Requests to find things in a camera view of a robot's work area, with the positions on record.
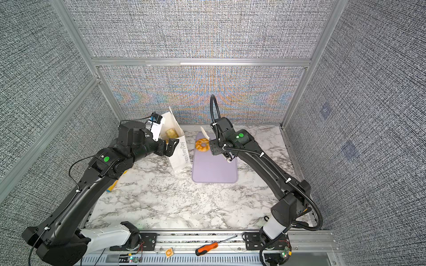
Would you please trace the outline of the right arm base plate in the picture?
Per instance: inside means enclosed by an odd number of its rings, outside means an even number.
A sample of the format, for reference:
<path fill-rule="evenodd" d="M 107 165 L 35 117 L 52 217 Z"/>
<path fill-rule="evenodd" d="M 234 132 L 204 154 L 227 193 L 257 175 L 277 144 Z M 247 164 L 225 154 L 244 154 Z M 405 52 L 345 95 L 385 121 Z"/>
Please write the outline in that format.
<path fill-rule="evenodd" d="M 277 250 L 284 258 L 292 255 L 292 246 L 287 234 L 281 233 L 275 241 L 261 232 L 244 232 L 242 238 L 247 250 Z"/>

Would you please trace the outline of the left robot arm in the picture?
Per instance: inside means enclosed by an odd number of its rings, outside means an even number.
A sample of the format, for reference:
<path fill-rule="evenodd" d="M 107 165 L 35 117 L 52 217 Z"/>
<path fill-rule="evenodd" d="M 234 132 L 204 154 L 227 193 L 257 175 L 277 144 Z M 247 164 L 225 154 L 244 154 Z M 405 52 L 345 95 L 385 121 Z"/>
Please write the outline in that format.
<path fill-rule="evenodd" d="M 134 163 L 150 154 L 171 157 L 178 139 L 154 140 L 145 123 L 130 120 L 118 127 L 118 137 L 89 157 L 83 177 L 59 207 L 37 227 L 27 227 L 22 238 L 30 253 L 51 266 L 73 266 L 87 253 L 110 247 L 140 249 L 139 229 L 130 222 L 93 231 L 79 224 L 104 192 Z"/>

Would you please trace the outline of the white paper bag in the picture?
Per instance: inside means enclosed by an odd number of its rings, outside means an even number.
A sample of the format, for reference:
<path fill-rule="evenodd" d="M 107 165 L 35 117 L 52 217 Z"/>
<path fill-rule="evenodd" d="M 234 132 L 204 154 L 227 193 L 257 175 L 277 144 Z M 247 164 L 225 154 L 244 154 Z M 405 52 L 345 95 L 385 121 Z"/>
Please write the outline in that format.
<path fill-rule="evenodd" d="M 177 122 L 171 107 L 169 107 L 169 111 L 164 113 L 162 117 L 160 138 L 167 142 L 170 139 L 175 140 L 174 152 L 168 159 L 174 172 L 181 173 L 191 168 L 185 133 Z"/>

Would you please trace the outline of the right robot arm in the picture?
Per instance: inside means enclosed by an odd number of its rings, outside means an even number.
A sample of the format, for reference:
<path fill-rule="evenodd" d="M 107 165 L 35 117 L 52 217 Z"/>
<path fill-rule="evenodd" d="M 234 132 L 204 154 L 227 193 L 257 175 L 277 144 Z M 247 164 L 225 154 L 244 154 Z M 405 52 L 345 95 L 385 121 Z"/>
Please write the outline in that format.
<path fill-rule="evenodd" d="M 246 130 L 236 131 L 227 117 L 221 116 L 215 95 L 210 97 L 210 124 L 215 138 L 209 141 L 211 153 L 228 161 L 239 158 L 248 164 L 268 185 L 277 198 L 271 217 L 260 229 L 264 247 L 280 239 L 291 228 L 319 231 L 323 217 L 310 197 L 311 186 L 278 166 Z"/>

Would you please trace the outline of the round twisted fake bun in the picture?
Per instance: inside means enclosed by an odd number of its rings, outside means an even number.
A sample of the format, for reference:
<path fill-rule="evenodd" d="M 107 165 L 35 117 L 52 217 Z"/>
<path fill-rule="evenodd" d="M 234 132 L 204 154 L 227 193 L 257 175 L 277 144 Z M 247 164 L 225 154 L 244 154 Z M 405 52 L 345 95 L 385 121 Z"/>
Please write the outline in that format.
<path fill-rule="evenodd" d="M 167 131 L 166 131 L 166 136 L 169 138 L 169 139 L 177 139 L 177 138 L 179 138 L 179 135 L 178 135 L 178 133 L 175 131 L 175 129 L 173 129 L 173 128 L 170 128 L 170 129 L 168 129 Z"/>

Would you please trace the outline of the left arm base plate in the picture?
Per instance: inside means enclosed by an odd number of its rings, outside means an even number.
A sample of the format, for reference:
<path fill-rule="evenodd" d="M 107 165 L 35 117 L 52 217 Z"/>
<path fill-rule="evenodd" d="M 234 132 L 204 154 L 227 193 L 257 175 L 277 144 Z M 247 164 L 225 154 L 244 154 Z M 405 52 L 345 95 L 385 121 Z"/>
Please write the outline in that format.
<path fill-rule="evenodd" d="M 147 233 L 142 232 L 138 235 L 130 236 L 130 239 L 122 246 L 114 246 L 110 247 L 110 251 L 130 251 L 136 252 L 139 250 L 142 251 L 154 251 L 156 241 L 157 241 L 157 233 Z"/>

